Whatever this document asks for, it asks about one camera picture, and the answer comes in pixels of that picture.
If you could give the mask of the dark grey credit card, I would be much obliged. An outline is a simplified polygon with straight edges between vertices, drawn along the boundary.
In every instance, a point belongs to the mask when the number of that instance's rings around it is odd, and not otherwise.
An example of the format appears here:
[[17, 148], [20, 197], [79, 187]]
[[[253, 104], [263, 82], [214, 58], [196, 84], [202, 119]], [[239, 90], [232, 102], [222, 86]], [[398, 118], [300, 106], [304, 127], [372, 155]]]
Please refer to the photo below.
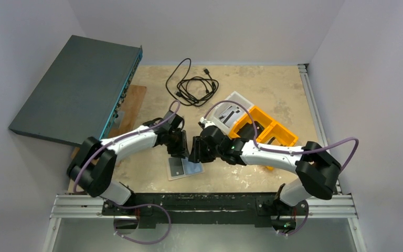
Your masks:
[[171, 157], [169, 158], [168, 162], [170, 177], [172, 179], [185, 174], [181, 158]]

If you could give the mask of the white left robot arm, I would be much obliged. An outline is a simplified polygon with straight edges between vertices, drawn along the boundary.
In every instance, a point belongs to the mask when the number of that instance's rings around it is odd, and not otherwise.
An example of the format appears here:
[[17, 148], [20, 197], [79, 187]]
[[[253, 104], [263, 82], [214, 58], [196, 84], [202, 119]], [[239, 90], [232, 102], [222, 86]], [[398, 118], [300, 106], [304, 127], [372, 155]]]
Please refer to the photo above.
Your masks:
[[143, 123], [137, 129], [109, 139], [88, 137], [72, 159], [68, 177], [92, 197], [125, 204], [133, 191], [112, 178], [117, 162], [137, 152], [164, 145], [173, 158], [189, 156], [184, 118], [168, 111], [164, 118]]

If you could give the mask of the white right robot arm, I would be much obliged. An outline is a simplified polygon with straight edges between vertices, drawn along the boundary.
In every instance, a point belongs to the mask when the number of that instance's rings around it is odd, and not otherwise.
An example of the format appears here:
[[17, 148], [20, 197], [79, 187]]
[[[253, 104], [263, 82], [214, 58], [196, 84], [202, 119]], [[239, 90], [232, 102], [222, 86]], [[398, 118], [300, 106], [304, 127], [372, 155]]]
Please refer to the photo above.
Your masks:
[[321, 146], [309, 141], [305, 146], [283, 147], [254, 143], [246, 138], [229, 138], [218, 127], [205, 127], [193, 137], [189, 161], [209, 163], [219, 158], [230, 165], [262, 165], [297, 175], [282, 185], [275, 198], [295, 206], [310, 197], [330, 200], [341, 171], [340, 163]]

